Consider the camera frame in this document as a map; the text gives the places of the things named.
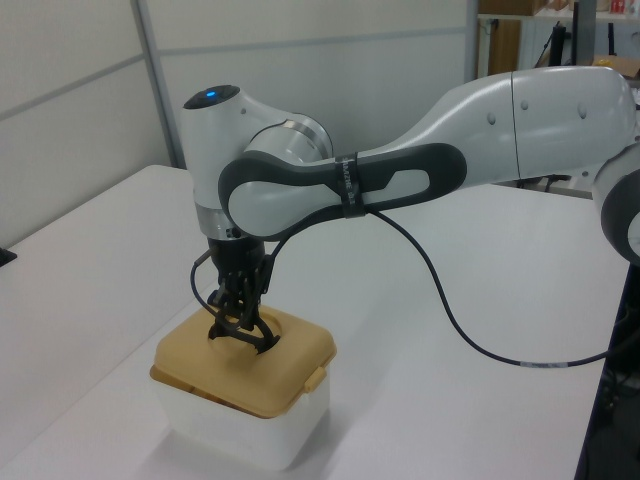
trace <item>silver ring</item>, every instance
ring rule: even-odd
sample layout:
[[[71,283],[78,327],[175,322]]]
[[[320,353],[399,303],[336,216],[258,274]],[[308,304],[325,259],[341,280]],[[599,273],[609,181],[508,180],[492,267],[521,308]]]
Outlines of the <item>silver ring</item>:
[[[284,128],[290,128],[291,130],[295,130],[296,132],[300,132],[309,140],[311,140],[311,142],[316,147],[318,147],[318,150],[320,151],[320,155],[322,155],[322,158],[329,158],[329,151],[327,150],[327,147],[325,146],[324,142],[320,138],[320,135],[314,132],[313,129],[307,127],[306,125],[303,125],[300,122],[296,122],[295,120],[287,120],[280,126]]]

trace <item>plastic container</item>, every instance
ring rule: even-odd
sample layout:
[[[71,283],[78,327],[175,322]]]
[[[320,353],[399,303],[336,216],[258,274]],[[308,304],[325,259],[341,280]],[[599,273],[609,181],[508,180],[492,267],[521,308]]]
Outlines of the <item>plastic container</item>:
[[[208,339],[212,317],[200,310],[158,345],[151,383],[179,433],[239,460],[283,470],[329,407],[325,329],[261,307],[279,342],[258,355],[233,338]]]

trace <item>black cable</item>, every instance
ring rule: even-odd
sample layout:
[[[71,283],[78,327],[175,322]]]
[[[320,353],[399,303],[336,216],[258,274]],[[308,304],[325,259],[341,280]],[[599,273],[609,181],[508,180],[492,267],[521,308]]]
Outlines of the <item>black cable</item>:
[[[640,339],[640,328],[638,328],[632,335],[630,335],[626,340],[624,340],[623,342],[621,342],[618,346],[616,346],[614,348],[611,348],[611,349],[609,349],[609,350],[607,350],[605,352],[601,352],[601,353],[599,353],[597,355],[592,355],[590,357],[582,358],[580,360],[572,360],[572,361],[569,361],[569,362],[525,362],[525,361],[522,361],[522,360],[514,360],[514,359],[511,359],[511,358],[503,357],[501,355],[497,355],[497,354],[495,354],[493,352],[490,352],[489,350],[486,350],[486,349],[482,348],[480,345],[478,345],[477,343],[475,343],[464,332],[462,327],[458,324],[457,320],[455,319],[455,317],[453,315],[453,312],[451,311],[451,307],[449,306],[449,301],[447,300],[447,297],[446,297],[446,295],[444,293],[444,288],[442,287],[442,283],[440,282],[440,278],[438,277],[438,273],[436,272],[436,269],[433,266],[433,262],[429,258],[429,255],[427,255],[427,253],[424,251],[422,246],[417,242],[417,240],[415,238],[413,238],[411,236],[411,234],[407,230],[405,230],[403,227],[401,227],[399,224],[397,224],[396,222],[391,220],[386,215],[384,215],[384,214],[382,214],[382,213],[380,213],[378,211],[372,210],[370,208],[365,208],[365,210],[366,210],[366,213],[370,213],[374,217],[377,217],[378,219],[382,220],[383,222],[385,222],[386,224],[390,225],[395,230],[397,230],[418,251],[418,253],[422,257],[422,259],[424,260],[425,264],[429,268],[429,272],[431,273],[433,281],[434,281],[434,283],[436,285],[436,289],[438,290],[438,295],[440,296],[440,301],[442,302],[442,306],[444,307],[444,310],[445,310],[445,312],[447,314],[447,317],[449,318],[449,321],[451,322],[451,325],[456,330],[456,332],[458,332],[458,334],[462,337],[462,339],[465,342],[467,342],[467,344],[469,344],[474,350],[478,351],[479,353],[481,353],[482,355],[484,355],[486,357],[492,358],[493,360],[496,360],[498,362],[507,363],[509,365],[515,365],[517,367],[526,367],[526,368],[569,368],[569,367],[577,367],[577,366],[580,366],[580,365],[587,365],[589,363],[593,363],[593,362],[596,362],[598,360],[602,360],[603,358],[609,358],[609,357],[613,357],[615,355],[618,355],[618,354],[622,353],[623,351],[627,350],[630,346],[632,346],[634,343],[636,343]],[[294,226],[294,228],[291,229],[289,234],[276,245],[276,247],[273,250],[273,253],[271,253],[271,255],[267,255],[266,265],[265,265],[265,268],[264,268],[264,271],[263,271],[264,273],[260,276],[260,279],[259,279],[258,284],[256,285],[256,289],[255,289],[256,293],[249,300],[248,308],[246,309],[246,311],[253,310],[253,308],[257,305],[257,303],[258,303],[258,301],[260,299],[260,295],[262,293],[265,293],[265,285],[268,284],[268,282],[269,282],[269,280],[271,278],[271,274],[273,272],[273,265],[275,263],[275,259],[278,256],[278,254],[280,253],[280,251],[282,250],[282,248],[284,247],[284,245],[291,239],[291,237],[293,237],[297,233],[299,233],[302,230],[304,230],[307,226],[311,225],[313,223],[314,219],[316,217],[320,217],[323,213],[324,213],[324,210],[319,210],[317,212],[312,213],[311,215],[308,215],[302,221],[297,223]],[[213,315],[215,317],[216,316],[216,312],[209,305],[207,305],[207,303],[202,299],[202,297],[198,293],[198,290],[197,290],[196,284],[195,284],[196,270],[210,256],[211,256],[211,250],[207,250],[207,252],[205,252],[202,256],[200,256],[200,258],[198,258],[194,262],[193,267],[191,268],[190,280],[191,280],[191,290],[193,291],[193,294],[196,297],[196,300],[198,300],[198,303],[200,303],[200,305],[202,305],[202,307],[205,310],[207,310],[211,315]]]
[[[527,367],[527,368],[577,367],[579,365],[586,365],[589,363],[596,362],[598,360],[602,360],[603,358],[608,358],[614,355],[618,355],[619,353],[621,353],[622,351],[626,350],[631,345],[633,345],[638,339],[640,339],[640,328],[639,328],[633,333],[633,335],[629,336],[624,342],[620,343],[617,347],[611,348],[606,352],[601,352],[597,355],[592,355],[591,357],[582,358],[580,360],[572,360],[569,362],[525,362],[521,360],[513,360],[511,358],[503,357],[501,355],[496,355],[495,353],[492,353],[482,348],[477,343],[475,343],[471,338],[469,338],[469,336],[464,332],[464,330],[462,330],[462,327],[460,327],[455,317],[453,316],[453,313],[451,312],[451,307],[449,306],[449,302],[447,300],[447,297],[445,296],[442,283],[440,283],[440,279],[438,277],[435,267],[433,266],[433,263],[431,262],[431,259],[429,258],[427,253],[424,251],[422,246],[416,241],[416,239],[413,238],[411,234],[407,232],[403,227],[398,225],[396,222],[391,220],[386,215],[383,215],[380,212],[376,212],[370,209],[367,210],[367,213],[370,213],[371,215],[379,218],[383,222],[395,228],[404,238],[406,238],[409,241],[409,243],[411,243],[411,245],[413,245],[413,247],[418,251],[418,253],[422,257],[424,262],[427,264],[427,267],[431,272],[431,276],[433,277],[433,281],[436,285],[436,289],[438,290],[438,294],[440,295],[440,300],[442,301],[442,305],[444,306],[445,312],[447,313],[447,317],[449,317],[449,321],[451,322],[451,325],[453,325],[453,328],[455,328],[455,330],[463,338],[463,340],[467,342],[473,349],[475,349],[476,351],[480,352],[481,354],[489,358],[492,358],[502,363],[508,363],[509,365],[515,365],[518,367]]]
[[[551,43],[551,38],[553,38],[553,31],[551,32],[551,35],[549,35],[549,40],[547,40],[547,43],[544,44],[544,47],[542,49],[542,53],[540,54],[540,57],[538,58],[538,61],[535,63],[533,68],[538,68],[540,66],[540,61],[542,60],[542,57],[544,56],[544,52],[547,51],[547,48],[549,47],[549,44]]]

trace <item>shelf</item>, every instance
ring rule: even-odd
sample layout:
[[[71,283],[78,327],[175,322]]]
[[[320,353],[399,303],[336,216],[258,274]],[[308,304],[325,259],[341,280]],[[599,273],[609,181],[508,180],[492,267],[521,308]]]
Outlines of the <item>shelf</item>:
[[[558,20],[571,20],[573,18],[573,11],[569,10],[567,5],[562,10],[552,10],[543,8],[535,16],[525,15],[493,15],[490,13],[478,14],[479,20],[543,20],[543,21],[558,21]],[[640,19],[629,18],[622,13],[609,13],[609,12],[596,12],[597,23],[635,23],[640,26]]]

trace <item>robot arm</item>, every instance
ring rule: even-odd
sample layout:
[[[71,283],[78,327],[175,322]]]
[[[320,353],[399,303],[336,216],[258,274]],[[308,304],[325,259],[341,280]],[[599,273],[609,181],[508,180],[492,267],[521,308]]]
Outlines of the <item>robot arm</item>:
[[[640,263],[635,125],[620,75],[568,67],[468,83],[397,140],[336,158],[317,122],[230,86],[187,102],[182,140],[200,226],[211,239],[277,240],[318,211],[317,221],[358,216],[473,185],[563,173],[595,180],[605,235]]]

